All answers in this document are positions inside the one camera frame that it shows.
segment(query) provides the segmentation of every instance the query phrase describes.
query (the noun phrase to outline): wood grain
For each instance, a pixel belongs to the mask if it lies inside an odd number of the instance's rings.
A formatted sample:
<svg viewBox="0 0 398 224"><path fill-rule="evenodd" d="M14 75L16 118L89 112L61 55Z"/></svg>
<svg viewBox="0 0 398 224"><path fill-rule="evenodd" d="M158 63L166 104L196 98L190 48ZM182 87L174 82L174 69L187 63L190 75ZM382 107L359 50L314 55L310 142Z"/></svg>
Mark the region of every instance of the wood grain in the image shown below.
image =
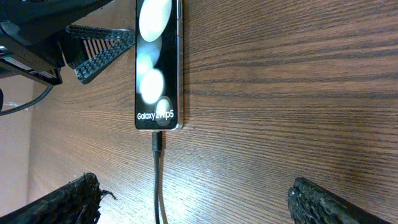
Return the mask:
<svg viewBox="0 0 398 224"><path fill-rule="evenodd" d="M134 1L79 24L134 28ZM185 1L185 127L167 132L168 223L292 223L306 177L398 220L398 2ZM153 223L150 133L134 129L134 49L35 106L29 200L94 172L101 223ZM42 87L36 86L36 94Z"/></svg>

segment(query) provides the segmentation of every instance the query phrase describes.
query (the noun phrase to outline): smartphone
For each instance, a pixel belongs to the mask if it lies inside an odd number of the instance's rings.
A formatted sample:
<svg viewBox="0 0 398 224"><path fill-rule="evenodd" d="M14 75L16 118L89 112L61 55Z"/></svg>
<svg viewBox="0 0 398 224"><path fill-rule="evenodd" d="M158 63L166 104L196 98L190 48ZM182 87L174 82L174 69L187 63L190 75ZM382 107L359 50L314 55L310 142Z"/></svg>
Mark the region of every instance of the smartphone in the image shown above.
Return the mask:
<svg viewBox="0 0 398 224"><path fill-rule="evenodd" d="M182 0L136 1L135 125L139 130L183 126Z"/></svg>

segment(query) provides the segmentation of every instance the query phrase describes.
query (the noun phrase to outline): black cable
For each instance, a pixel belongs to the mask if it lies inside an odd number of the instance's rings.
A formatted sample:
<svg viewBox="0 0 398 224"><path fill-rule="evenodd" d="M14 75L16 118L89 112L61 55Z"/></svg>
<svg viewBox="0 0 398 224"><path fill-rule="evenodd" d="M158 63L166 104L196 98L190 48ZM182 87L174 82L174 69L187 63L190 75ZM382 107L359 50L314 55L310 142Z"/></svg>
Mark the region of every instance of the black cable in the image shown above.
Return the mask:
<svg viewBox="0 0 398 224"><path fill-rule="evenodd" d="M6 111L0 111L0 116L4 116L4 115L7 115L7 114L15 113L15 112L18 112L20 110L23 110L23 109L26 109L26 108L28 108L30 106L35 105L36 103L38 103L41 100L43 100L45 98L45 96L47 96L48 93L50 93L51 89L52 89L52 86L47 87L43 91L43 93L40 94L40 96L38 96L36 99L34 99L34 100L32 100L32 101L30 101L28 103L25 103L24 105L20 105L20 106L17 106L17 107L15 107L13 109L9 109L9 110L6 110Z"/></svg>
<svg viewBox="0 0 398 224"><path fill-rule="evenodd" d="M159 162L162 153L162 132L156 131L152 133L152 150L155 159L155 180L154 180L154 208L156 224L160 223L159 219Z"/></svg>

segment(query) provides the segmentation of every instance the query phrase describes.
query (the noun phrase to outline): wooden table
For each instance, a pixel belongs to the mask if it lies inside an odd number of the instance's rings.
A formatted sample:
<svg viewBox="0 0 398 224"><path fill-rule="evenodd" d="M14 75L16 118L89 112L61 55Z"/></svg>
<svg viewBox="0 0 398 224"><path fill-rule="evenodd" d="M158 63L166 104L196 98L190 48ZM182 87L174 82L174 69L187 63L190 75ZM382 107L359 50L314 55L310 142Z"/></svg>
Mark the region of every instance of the wooden table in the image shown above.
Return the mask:
<svg viewBox="0 0 398 224"><path fill-rule="evenodd" d="M78 24L134 29L135 1ZM164 135L168 223L293 223L306 177L398 219L398 2L185 1L185 126ZM134 128L134 49L35 106L29 201L84 172L100 223L153 223L150 132ZM43 90L35 87L35 94Z"/></svg>

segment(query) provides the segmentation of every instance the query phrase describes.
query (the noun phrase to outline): phone screen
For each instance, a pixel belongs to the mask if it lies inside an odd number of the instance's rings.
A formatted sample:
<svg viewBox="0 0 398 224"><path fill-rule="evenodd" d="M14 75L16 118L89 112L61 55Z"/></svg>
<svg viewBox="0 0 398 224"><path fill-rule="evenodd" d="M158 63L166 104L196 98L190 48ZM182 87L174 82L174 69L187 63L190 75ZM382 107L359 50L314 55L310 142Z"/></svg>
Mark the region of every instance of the phone screen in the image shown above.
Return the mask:
<svg viewBox="0 0 398 224"><path fill-rule="evenodd" d="M178 123L178 42L175 0L136 1L137 129Z"/></svg>

